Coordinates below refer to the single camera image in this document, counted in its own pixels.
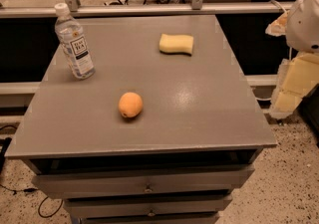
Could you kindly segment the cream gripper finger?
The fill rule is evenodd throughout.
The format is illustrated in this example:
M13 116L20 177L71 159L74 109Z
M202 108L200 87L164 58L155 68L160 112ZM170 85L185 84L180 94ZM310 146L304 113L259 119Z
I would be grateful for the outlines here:
M285 36L287 17L287 12L282 13L276 20L267 26L265 33L274 37Z
M271 96L270 116L284 119L297 109L319 84L319 55L299 52L292 60L283 59Z

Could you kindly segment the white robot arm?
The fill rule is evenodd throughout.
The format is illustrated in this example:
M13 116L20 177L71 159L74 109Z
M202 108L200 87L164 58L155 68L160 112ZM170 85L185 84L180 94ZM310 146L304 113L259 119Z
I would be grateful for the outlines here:
M283 59L279 65L271 96L270 116L283 119L319 84L319 0L296 0L265 33L285 36L287 46L297 51L295 58Z

